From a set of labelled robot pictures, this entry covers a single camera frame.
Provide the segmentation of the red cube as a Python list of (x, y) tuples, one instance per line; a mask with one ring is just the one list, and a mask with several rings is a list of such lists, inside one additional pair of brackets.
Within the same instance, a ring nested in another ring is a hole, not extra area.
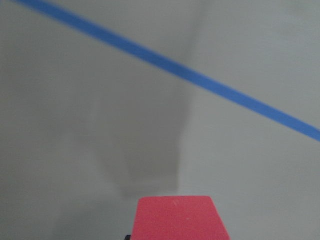
[(209, 196), (152, 196), (138, 201), (131, 240), (229, 240)]

